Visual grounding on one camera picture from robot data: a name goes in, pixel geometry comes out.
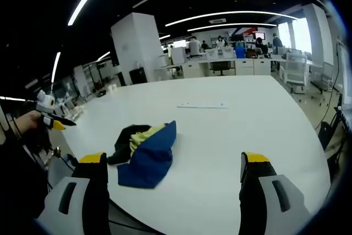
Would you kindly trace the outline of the person's left hand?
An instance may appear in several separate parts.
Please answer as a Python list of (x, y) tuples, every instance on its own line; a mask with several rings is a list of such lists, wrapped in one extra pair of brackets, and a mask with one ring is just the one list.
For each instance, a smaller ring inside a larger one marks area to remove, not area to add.
[(20, 133), (22, 134), (30, 129), (36, 129), (40, 119), (41, 113), (33, 110), (17, 118), (15, 122)]

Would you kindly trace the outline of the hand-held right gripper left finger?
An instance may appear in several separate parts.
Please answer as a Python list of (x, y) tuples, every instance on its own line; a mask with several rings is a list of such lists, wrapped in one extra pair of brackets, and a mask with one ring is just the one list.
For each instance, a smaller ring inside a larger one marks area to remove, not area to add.
[(37, 223), (47, 234), (110, 234), (107, 155), (82, 157), (45, 198)]

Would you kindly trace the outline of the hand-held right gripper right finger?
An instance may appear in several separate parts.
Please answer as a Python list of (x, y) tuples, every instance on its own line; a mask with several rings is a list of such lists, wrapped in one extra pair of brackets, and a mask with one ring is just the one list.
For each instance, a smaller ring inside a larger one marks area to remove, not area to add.
[(241, 153), (239, 234), (297, 234), (311, 214), (303, 193), (270, 160)]

